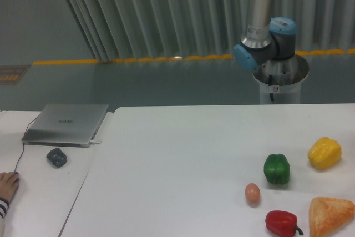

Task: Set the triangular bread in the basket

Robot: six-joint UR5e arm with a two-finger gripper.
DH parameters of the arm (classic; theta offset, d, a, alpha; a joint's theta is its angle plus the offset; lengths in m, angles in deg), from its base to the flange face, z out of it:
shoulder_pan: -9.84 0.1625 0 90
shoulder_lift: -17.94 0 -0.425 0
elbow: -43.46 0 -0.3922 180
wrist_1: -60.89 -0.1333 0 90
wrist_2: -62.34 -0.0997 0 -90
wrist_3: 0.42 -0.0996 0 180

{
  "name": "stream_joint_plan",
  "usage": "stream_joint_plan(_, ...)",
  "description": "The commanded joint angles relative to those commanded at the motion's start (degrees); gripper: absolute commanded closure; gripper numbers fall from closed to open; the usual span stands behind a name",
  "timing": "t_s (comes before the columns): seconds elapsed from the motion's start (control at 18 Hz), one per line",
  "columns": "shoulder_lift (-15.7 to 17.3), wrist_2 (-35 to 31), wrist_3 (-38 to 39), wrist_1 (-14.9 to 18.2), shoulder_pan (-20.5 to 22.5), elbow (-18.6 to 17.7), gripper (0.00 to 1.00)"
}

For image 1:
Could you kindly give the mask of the person's hand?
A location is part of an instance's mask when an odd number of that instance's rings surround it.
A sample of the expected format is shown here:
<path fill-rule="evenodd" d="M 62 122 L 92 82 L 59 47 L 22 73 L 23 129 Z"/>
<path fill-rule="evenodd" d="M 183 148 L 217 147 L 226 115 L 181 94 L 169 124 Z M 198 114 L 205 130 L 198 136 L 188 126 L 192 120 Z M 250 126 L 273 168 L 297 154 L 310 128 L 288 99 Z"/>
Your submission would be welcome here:
<path fill-rule="evenodd" d="M 14 183 L 14 175 L 17 172 L 2 172 L 0 182 L 0 197 L 11 203 L 18 187 L 19 182 Z"/>

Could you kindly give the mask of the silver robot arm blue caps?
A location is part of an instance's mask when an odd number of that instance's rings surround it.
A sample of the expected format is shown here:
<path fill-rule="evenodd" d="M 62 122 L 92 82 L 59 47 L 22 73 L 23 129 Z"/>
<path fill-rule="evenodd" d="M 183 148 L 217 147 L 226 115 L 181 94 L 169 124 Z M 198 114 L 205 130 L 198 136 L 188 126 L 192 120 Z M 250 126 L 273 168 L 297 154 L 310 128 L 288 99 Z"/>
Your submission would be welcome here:
<path fill-rule="evenodd" d="M 286 60 L 295 54 L 296 24 L 271 17 L 274 0 L 249 0 L 246 26 L 234 55 L 243 69 L 254 70 L 269 60 Z"/>

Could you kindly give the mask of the striped sleeve forearm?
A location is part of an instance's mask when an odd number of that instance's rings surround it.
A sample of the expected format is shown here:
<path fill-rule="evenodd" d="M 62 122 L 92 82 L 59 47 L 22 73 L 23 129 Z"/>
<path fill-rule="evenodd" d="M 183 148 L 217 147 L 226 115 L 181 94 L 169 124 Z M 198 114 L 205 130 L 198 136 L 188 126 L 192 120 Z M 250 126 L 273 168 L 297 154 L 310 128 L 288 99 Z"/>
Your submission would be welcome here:
<path fill-rule="evenodd" d="M 4 226 L 5 226 L 5 216 L 7 214 L 8 211 L 8 207 L 9 207 L 9 202 L 7 200 L 5 200 L 4 198 L 0 199 L 0 237 L 3 236 L 4 233 Z"/>

